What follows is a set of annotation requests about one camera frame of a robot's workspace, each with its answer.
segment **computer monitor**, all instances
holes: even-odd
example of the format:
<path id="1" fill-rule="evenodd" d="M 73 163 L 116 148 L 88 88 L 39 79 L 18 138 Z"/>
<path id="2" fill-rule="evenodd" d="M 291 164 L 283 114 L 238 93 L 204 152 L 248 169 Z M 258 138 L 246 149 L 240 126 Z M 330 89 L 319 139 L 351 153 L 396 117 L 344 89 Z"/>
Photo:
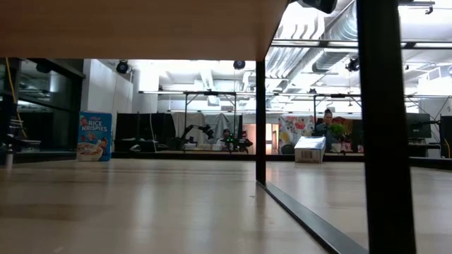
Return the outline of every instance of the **computer monitor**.
<path id="1" fill-rule="evenodd" d="M 430 115 L 407 113 L 408 138 L 431 138 Z"/>

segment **wooden floor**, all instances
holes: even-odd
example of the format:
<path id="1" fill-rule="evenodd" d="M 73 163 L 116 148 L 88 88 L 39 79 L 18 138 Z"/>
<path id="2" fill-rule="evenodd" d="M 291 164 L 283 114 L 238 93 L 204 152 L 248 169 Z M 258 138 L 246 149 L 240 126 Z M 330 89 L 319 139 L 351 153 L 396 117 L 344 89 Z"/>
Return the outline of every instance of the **wooden floor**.
<path id="1" fill-rule="evenodd" d="M 324 252 L 253 162 L 114 159 L 2 169 L 0 253 Z"/>
<path id="2" fill-rule="evenodd" d="M 368 248 L 363 168 L 363 163 L 267 162 L 267 179 Z M 412 188 L 417 253 L 451 253 L 452 173 L 414 168 Z"/>

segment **cardboard box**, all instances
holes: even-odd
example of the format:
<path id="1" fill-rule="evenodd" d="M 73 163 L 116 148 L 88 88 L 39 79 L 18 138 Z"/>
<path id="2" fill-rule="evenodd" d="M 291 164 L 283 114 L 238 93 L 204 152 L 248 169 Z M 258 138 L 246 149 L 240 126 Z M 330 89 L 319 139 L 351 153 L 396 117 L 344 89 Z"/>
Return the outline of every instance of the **cardboard box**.
<path id="1" fill-rule="evenodd" d="M 295 161 L 322 163 L 325 146 L 325 137 L 301 137 L 295 145 Z"/>

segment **green plant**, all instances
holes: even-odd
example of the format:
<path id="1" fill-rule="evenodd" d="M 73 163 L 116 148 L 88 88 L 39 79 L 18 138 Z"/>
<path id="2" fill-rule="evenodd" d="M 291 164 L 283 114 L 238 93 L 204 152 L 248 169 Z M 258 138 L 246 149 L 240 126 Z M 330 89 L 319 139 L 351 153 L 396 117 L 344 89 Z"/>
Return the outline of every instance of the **green plant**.
<path id="1" fill-rule="evenodd" d="M 341 139 L 345 135 L 345 127 L 340 123 L 332 123 L 328 127 L 331 132 L 331 135 L 336 139 Z"/>

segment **colorful poster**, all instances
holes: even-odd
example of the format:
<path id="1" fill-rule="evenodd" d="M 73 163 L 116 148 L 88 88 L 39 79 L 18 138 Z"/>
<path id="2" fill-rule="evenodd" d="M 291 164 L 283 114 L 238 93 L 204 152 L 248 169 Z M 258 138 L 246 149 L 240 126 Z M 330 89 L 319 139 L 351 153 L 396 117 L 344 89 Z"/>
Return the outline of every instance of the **colorful poster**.
<path id="1" fill-rule="evenodd" d="M 294 148 L 302 136 L 311 136 L 314 131 L 313 116 L 279 116 L 279 153 L 293 155 Z"/>
<path id="2" fill-rule="evenodd" d="M 80 112 L 78 122 L 77 160 L 107 162 L 112 153 L 112 115 Z"/>

